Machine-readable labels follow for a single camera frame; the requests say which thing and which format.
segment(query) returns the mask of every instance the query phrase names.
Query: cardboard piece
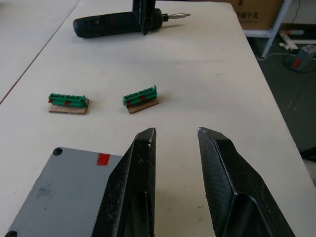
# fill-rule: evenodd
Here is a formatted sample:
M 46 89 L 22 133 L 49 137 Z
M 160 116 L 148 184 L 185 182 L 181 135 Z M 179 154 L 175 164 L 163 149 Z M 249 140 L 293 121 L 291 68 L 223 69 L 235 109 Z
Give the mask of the cardboard piece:
M 282 0 L 211 0 L 228 2 L 244 30 L 268 30 L 272 27 Z
M 142 103 L 136 104 L 136 105 L 131 105 L 127 107 L 127 110 L 130 114 L 136 113 L 138 111 L 144 110 L 146 108 L 149 108 L 151 106 L 154 106 L 156 104 L 159 104 L 159 101 L 157 99 L 157 97 L 155 99 L 152 100 L 147 100 L 144 101 Z
M 90 100 L 88 99 L 88 105 L 85 108 L 78 108 L 72 106 L 61 106 L 61 105 L 53 105 L 51 104 L 49 107 L 50 113 L 62 113 L 62 114 L 77 114 L 77 115 L 85 115 L 89 108 Z

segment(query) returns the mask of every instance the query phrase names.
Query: black cordless screwdriver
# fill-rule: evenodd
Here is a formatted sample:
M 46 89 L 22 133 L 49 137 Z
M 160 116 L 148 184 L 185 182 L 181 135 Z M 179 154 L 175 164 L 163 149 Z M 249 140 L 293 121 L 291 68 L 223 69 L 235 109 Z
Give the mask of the black cordless screwdriver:
M 108 36 L 128 32 L 145 32 L 140 24 L 140 11 L 130 11 L 99 16 L 89 16 L 74 20 L 74 30 L 78 37 L 92 38 Z M 190 16 L 190 14 L 162 14 L 161 10 L 154 8 L 148 30 L 156 30 L 162 23 L 169 19 L 178 19 Z

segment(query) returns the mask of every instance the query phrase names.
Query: cable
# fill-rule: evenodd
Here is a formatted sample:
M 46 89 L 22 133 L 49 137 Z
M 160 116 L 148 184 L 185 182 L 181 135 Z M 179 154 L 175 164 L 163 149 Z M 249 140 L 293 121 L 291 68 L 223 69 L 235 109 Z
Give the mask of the cable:
M 267 60 L 268 58 L 270 58 L 270 56 L 275 56 L 275 55 L 287 55 L 287 56 L 294 56 L 294 57 L 296 57 L 296 54 L 291 54 L 291 53 L 271 53 L 271 54 L 269 54 L 267 57 L 265 57 L 265 58 L 257 58 L 256 57 L 256 59 L 257 59 L 257 61 L 265 61 L 265 60 Z
M 287 63 L 286 63 L 286 59 L 288 58 L 288 56 L 291 56 L 291 55 L 287 55 L 283 58 L 283 65 L 290 71 L 292 72 L 295 72 L 295 73 L 301 73 L 301 74 L 306 74 L 306 73 L 311 73 L 311 72 L 315 72 L 316 71 L 316 68 L 312 69 L 312 70 L 309 70 L 309 71 L 296 71 L 294 69 L 292 69 Z

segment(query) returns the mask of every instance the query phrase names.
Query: green terminal block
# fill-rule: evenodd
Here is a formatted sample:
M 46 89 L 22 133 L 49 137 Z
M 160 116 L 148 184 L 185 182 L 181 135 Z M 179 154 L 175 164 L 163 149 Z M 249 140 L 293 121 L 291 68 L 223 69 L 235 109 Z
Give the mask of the green terminal block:
M 133 94 L 123 96 L 123 104 L 128 107 L 157 97 L 157 87 L 150 87 Z
M 51 93 L 48 97 L 48 102 L 53 105 L 66 105 L 78 108 L 86 108 L 88 106 L 88 99 L 85 96 L 76 95 L 61 95 Z

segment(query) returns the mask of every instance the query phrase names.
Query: white shelf frame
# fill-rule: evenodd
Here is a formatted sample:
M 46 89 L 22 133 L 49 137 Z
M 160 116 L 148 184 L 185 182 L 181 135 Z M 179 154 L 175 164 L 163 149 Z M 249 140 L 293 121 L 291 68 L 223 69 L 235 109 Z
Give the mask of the white shelf frame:
M 256 38 L 256 46 L 262 52 L 262 58 L 265 58 L 267 56 L 273 40 L 275 39 L 279 31 L 280 25 L 287 12 L 287 9 L 290 6 L 290 3 L 291 0 L 283 0 L 273 26 L 269 30 L 244 30 L 246 37 Z

